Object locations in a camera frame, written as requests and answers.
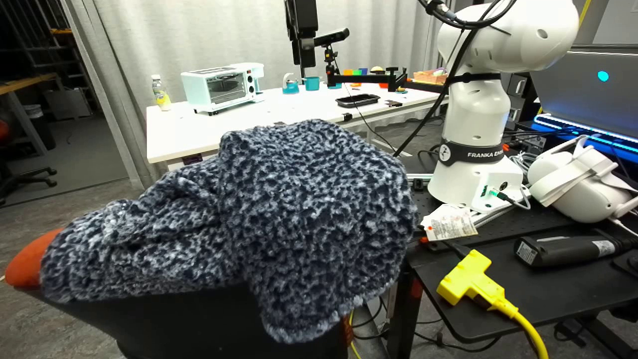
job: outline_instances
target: yellow power connector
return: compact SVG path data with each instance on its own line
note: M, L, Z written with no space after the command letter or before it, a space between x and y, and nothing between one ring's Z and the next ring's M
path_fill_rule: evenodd
M473 250L469 256L465 256L463 262L457 264L457 268L443 278L443 282L437 288L437 294L449 302L451 306L457 306L463 298L485 300L491 310L497 310L505 314L507 318L519 322L523 330L529 334L529 340L533 342L537 356L541 359L547 359L547 348L535 326L519 312L517 306L513 306L505 298L503 286L499 286L495 280L491 280L485 272L493 266L489 258L485 258L481 252Z

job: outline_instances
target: white device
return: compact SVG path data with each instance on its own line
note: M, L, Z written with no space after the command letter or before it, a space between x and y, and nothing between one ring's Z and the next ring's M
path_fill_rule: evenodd
M186 100L194 112L216 114L262 96L263 64L244 62L226 68L182 72Z
M529 170L533 196L582 224L618 220L638 208L638 192L612 174L618 164L584 142L575 138L537 158Z
M487 18L503 12L499 3ZM469 7L457 18L477 22L491 5ZM519 0L501 20L481 28L467 48L457 74L513 74L543 70L565 56L577 38L579 12L571 0ZM467 38L459 28L443 26L439 52L451 66L459 44ZM449 112L443 128L439 162L429 182L433 198L465 204L477 214L509 208L491 196L507 194L521 202L525 170L503 156L501 142L511 100L501 80L455 82L449 90Z

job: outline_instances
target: bottle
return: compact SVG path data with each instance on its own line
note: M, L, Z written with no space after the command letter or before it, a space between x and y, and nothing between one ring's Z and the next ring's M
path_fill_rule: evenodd
M160 74L154 74L152 76L152 92L154 92L154 98L156 98L156 106L162 110L162 112L168 112L172 108L172 98L168 96L168 92L164 90L162 86L162 76Z

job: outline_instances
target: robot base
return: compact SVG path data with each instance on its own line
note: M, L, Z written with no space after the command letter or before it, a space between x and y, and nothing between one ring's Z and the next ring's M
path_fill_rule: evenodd
M429 194L443 204L469 206L475 224L481 226L513 206L497 198L499 192L513 202L525 200L523 178L523 170L509 158L497 164L439 164Z

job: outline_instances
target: white table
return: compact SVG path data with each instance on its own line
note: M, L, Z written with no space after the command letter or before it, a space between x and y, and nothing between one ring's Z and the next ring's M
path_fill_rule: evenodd
M337 98L353 94L377 94L379 104L361 108L339 108ZM150 164L176 162L190 156L204 156L220 150L220 140L228 132L250 130L256 126L273 126L277 122L293 124L309 118L323 118L339 126L361 126L361 116L373 124L405 114L425 112L439 94L409 90L407 94L387 92L375 84L351 90L321 88L319 92L281 94L265 90L262 102L232 108L214 116L194 114L186 102L174 104L170 112L158 106L146 110L146 156Z

